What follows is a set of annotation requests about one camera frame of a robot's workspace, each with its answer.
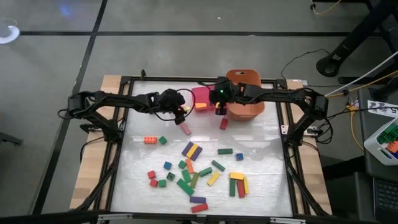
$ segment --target blue block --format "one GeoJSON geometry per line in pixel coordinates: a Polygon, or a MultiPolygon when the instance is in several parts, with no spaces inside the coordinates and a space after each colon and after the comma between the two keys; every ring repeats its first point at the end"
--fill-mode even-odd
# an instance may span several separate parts
{"type": "Polygon", "coordinates": [[[172,168],[172,164],[169,162],[164,162],[163,167],[164,167],[164,169],[170,170],[172,168]]]}
{"type": "Polygon", "coordinates": [[[235,155],[237,161],[243,160],[243,153],[236,153],[235,155]]]}

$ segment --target concrete floor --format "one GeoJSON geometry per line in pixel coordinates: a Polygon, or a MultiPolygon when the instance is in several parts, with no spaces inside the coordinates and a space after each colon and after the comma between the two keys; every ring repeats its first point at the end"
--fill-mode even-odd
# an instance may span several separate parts
{"type": "MultiPolygon", "coordinates": [[[[0,18],[13,18],[22,31],[91,32],[101,0],[0,0],[0,18]]],[[[324,16],[298,0],[115,0],[108,1],[99,31],[263,31],[349,32],[368,13],[364,4],[343,3],[324,16]]],[[[319,3],[318,11],[331,6],[319,3]]],[[[89,36],[23,35],[0,45],[0,131],[24,139],[0,144],[0,216],[31,212],[49,161],[60,119],[79,73],[89,36]]],[[[280,78],[293,57],[310,50],[332,51],[343,37],[97,36],[81,90],[98,90],[103,75],[215,77],[232,68],[256,69],[262,78],[280,78]]],[[[340,75],[359,76],[390,56],[386,43],[369,38],[343,64],[340,75]]],[[[298,59],[284,74],[310,85],[337,84],[315,69],[318,52],[298,59]]],[[[316,88],[328,93],[333,88],[316,88]]],[[[334,98],[330,113],[345,99],[334,98]]],[[[362,152],[352,140],[349,117],[332,121],[334,141],[319,145],[323,166],[362,152]]],[[[86,134],[71,121],[43,212],[67,211],[86,134]]],[[[360,138],[359,119],[356,120],[360,138]]]]}

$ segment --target purple block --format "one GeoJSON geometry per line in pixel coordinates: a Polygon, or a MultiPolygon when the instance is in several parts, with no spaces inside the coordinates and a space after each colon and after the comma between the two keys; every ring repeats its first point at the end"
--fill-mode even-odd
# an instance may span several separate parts
{"type": "Polygon", "coordinates": [[[191,156],[191,160],[195,161],[199,154],[201,153],[202,148],[198,146],[198,148],[195,150],[195,152],[191,156]]]}
{"type": "Polygon", "coordinates": [[[193,143],[192,143],[192,142],[189,142],[189,143],[187,144],[187,146],[185,147],[185,149],[181,152],[181,154],[183,154],[184,156],[187,156],[187,153],[188,153],[188,151],[192,148],[192,146],[193,146],[193,143]]]}
{"type": "Polygon", "coordinates": [[[205,197],[190,197],[189,202],[195,202],[195,203],[206,203],[206,198],[205,197]]]}

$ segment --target keyboard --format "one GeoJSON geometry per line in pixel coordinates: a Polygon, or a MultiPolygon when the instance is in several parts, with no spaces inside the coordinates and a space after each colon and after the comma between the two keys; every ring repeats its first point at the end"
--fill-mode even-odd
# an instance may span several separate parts
{"type": "Polygon", "coordinates": [[[375,219],[381,223],[398,223],[398,183],[374,178],[373,184],[375,219]]]}

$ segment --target orange block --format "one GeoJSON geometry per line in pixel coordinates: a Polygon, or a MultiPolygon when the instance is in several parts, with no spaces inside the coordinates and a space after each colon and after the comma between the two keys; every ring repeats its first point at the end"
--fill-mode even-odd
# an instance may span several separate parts
{"type": "Polygon", "coordinates": [[[396,153],[398,152],[398,141],[392,141],[387,146],[388,151],[396,153]]]}
{"type": "Polygon", "coordinates": [[[156,144],[157,137],[155,136],[145,136],[144,137],[144,144],[156,144]]]}
{"type": "Polygon", "coordinates": [[[190,174],[193,174],[193,166],[192,161],[190,159],[186,159],[185,162],[187,163],[187,169],[190,174]]]}

